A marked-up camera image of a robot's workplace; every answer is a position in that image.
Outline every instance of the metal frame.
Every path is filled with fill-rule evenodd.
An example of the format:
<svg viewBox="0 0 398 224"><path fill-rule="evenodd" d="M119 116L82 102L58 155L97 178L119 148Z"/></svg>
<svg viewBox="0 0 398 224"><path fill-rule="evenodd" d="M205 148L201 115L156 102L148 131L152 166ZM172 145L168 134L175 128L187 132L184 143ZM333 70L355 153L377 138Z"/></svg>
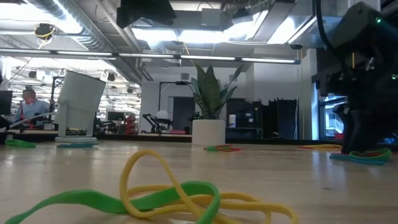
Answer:
<svg viewBox="0 0 398 224"><path fill-rule="evenodd" d="M183 85L182 83L185 83L184 85L191 84L190 82L185 82L185 81L177 81L177 82L159 82L159 99L157 100L157 111L160 111L160 99L162 97L162 85L164 83L168 84L176 84L176 85Z"/></svg>
<svg viewBox="0 0 398 224"><path fill-rule="evenodd" d="M9 49L0 48L0 55L11 57L47 57L47 58L74 58L92 60L116 60L118 58L159 58L177 60L218 60L227 62L256 62L256 63L280 63L288 65L301 64L296 58L252 58L252 57L225 57L203 55L180 54L144 54L137 52L85 52L72 50L36 50L36 49Z"/></svg>

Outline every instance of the yellow rubber band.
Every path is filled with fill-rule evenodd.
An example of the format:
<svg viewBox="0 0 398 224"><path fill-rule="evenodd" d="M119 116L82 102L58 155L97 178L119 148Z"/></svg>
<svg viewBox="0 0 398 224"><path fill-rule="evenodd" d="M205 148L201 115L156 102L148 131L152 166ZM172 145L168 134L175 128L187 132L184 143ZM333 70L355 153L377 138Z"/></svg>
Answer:
<svg viewBox="0 0 398 224"><path fill-rule="evenodd" d="M169 185L149 185L149 186L140 186L140 187L134 187L132 189L127 189L128 177L134 164L138 161L138 159L140 159L142 156L145 155L152 155L162 163L164 169L166 170L167 175L169 176L169 178L173 183L173 187L175 187L178 195L181 198L180 201L171 203L161 208L156 208L148 212L141 212L131 204L130 197L132 196L135 196L137 194L142 194L144 192L164 190L171 187ZM205 209L200 208L198 205L202 206L209 205L213 200L213 197L210 195L194 195L188 197L188 195L183 191L180 184L174 177L166 161L158 153L151 150L139 151L130 157L130 159L127 161L122 171L119 189L120 189L120 198L126 210L129 212L130 215L137 218L151 218L155 215L160 215L165 213L175 213L175 212L190 212L195 217L199 218L203 215ZM262 203L259 200L256 200L255 198L251 197L250 195L235 193L235 192L220 193L220 197L222 199L220 208L225 208L230 210L263 212L266 215L266 219L264 220L265 224L271 223L271 212L277 212L287 215L288 217L291 218L291 224L299 224L299 219L297 218L296 213L291 208L285 205ZM231 202L229 201L231 199L242 200L244 202ZM220 213L217 214L215 222L219 224L240 223Z"/></svg>

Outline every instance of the wooden table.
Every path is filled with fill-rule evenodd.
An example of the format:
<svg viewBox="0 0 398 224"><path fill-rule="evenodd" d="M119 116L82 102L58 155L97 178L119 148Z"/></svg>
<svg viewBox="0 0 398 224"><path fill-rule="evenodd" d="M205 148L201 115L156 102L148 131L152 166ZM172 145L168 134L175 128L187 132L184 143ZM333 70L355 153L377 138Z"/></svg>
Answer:
<svg viewBox="0 0 398 224"><path fill-rule="evenodd" d="M397 164L366 166L331 161L327 154L295 146L239 145L240 152L206 152L188 143L100 141L97 149L57 149L54 142L36 149L0 147L0 223L39 201L72 189L95 189L119 197L119 176L128 157L153 149L169 163L180 182L203 180L220 191L251 194L265 202L291 205L300 223L395 224L398 221ZM130 186L169 184L160 163L144 157L134 167ZM223 213L242 223L262 223L259 212ZM47 207L22 223L194 223L187 214L137 220L79 205ZM274 215L276 224L289 223Z"/></svg>

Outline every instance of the computer monitor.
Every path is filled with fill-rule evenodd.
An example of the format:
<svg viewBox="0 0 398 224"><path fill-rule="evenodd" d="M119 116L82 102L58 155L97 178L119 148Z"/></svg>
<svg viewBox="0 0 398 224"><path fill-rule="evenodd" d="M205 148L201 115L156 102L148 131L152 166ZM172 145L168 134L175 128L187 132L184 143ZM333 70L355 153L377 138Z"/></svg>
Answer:
<svg viewBox="0 0 398 224"><path fill-rule="evenodd" d="M107 120L108 121L124 121L124 112L114 112L114 111L110 111L108 112L108 117Z"/></svg>
<svg viewBox="0 0 398 224"><path fill-rule="evenodd" d="M11 114L12 91L0 91L0 115Z"/></svg>

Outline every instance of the teal rubber band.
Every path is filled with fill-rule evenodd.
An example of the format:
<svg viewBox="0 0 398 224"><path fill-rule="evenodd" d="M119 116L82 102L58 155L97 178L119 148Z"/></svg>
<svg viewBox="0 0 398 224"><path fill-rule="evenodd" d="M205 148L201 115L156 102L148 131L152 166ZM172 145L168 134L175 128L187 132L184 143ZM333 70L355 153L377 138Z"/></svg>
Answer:
<svg viewBox="0 0 398 224"><path fill-rule="evenodd" d="M206 212L196 222L196 224L212 223L220 208L220 193L211 183L202 181L187 181L181 184L182 189L188 196L192 195L212 195L213 201L209 204ZM180 196L174 187L154 192L141 198L132 199L130 202L140 211L148 211L163 207L172 202L180 200ZM55 204L77 204L113 214L128 213L120 199L110 197L95 190L71 190L58 195L54 195L35 205L30 210L16 215L5 224L19 224L36 211Z"/></svg>

